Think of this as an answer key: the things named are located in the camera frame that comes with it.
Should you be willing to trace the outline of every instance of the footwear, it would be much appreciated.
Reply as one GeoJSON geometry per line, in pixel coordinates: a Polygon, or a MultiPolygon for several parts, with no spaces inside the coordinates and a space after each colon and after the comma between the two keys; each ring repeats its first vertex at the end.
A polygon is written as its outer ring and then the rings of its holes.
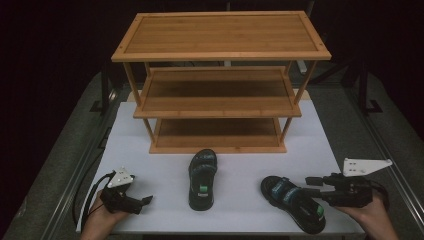
{"type": "Polygon", "coordinates": [[[324,208],[288,178],[268,176],[262,180],[261,191],[272,206],[290,214],[304,232],[317,234],[325,228],[324,208]]]}
{"type": "Polygon", "coordinates": [[[193,210],[206,211],[213,205],[213,180],[217,171],[216,154],[203,149],[191,160],[188,168],[190,177],[189,205],[193,210]]]}

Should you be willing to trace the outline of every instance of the black sandal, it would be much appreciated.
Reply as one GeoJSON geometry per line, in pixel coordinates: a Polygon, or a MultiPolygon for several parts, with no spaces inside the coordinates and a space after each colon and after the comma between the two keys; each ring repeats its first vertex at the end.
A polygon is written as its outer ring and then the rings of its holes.
{"type": "Polygon", "coordinates": [[[193,210],[206,211],[213,205],[213,180],[218,169],[213,150],[203,149],[191,160],[188,168],[190,177],[189,205],[193,210]]]}
{"type": "Polygon", "coordinates": [[[290,214],[304,232],[317,234],[325,228],[324,208],[288,178],[268,176],[262,180],[261,191],[272,206],[290,214]]]}

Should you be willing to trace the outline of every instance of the floor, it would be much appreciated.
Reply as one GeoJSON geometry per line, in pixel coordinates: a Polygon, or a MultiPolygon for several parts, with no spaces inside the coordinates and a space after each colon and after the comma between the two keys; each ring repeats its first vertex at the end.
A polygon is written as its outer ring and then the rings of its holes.
{"type": "MultiPolygon", "coordinates": [[[[316,74],[332,66],[331,63],[320,63],[316,74]]],[[[369,75],[368,99],[376,100],[383,112],[363,117],[356,104],[357,89],[341,87],[339,81],[342,74],[343,71],[321,84],[309,85],[307,89],[339,166],[345,157],[392,159],[395,163],[393,167],[368,177],[384,183],[388,188],[391,201],[389,213],[400,238],[424,239],[423,222],[416,222],[417,218],[423,216],[422,209],[414,211],[414,208],[419,208],[417,202],[424,199],[421,190],[424,184],[421,177],[424,174],[424,143],[387,96],[376,77],[369,75]],[[336,117],[332,114],[334,111],[343,114],[337,114],[336,117]],[[350,127],[346,127],[346,122],[349,122],[350,127]]],[[[291,78],[294,85],[301,79],[295,68],[291,71],[291,78]]],[[[126,99],[129,94],[127,85],[114,89],[112,95],[116,99],[111,101],[109,110],[101,115],[93,111],[93,104],[101,101],[100,80],[99,73],[86,88],[29,191],[21,214],[14,219],[4,239],[78,238],[73,219],[79,216],[79,209],[101,159],[118,107],[116,102],[126,99]]],[[[129,234],[109,237],[141,238],[165,239],[164,236],[129,234]]],[[[179,236],[178,239],[191,238],[179,236]]],[[[204,236],[201,239],[210,238],[281,239],[276,236],[204,236]]],[[[363,236],[290,236],[290,239],[363,239],[363,236]]]]}

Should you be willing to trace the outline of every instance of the shelf tier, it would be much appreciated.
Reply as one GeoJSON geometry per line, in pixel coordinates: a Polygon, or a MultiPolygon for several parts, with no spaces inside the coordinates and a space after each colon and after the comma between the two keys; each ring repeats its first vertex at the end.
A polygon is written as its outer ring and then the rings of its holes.
{"type": "Polygon", "coordinates": [[[285,153],[277,118],[159,119],[150,153],[285,153]]]}
{"type": "Polygon", "coordinates": [[[300,117],[285,67],[151,68],[135,118],[300,117]]]}

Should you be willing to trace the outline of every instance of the hand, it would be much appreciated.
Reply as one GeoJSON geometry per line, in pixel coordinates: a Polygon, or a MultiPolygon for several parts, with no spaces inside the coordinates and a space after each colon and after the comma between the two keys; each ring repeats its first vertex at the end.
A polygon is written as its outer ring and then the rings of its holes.
{"type": "Polygon", "coordinates": [[[127,212],[110,213],[100,199],[102,190],[97,192],[96,200],[91,206],[87,222],[81,233],[82,240],[105,239],[115,225],[130,215],[127,212]]]}
{"type": "Polygon", "coordinates": [[[362,208],[335,207],[355,219],[364,231],[376,240],[399,239],[383,204],[383,196],[373,193],[373,201],[362,208]]]}

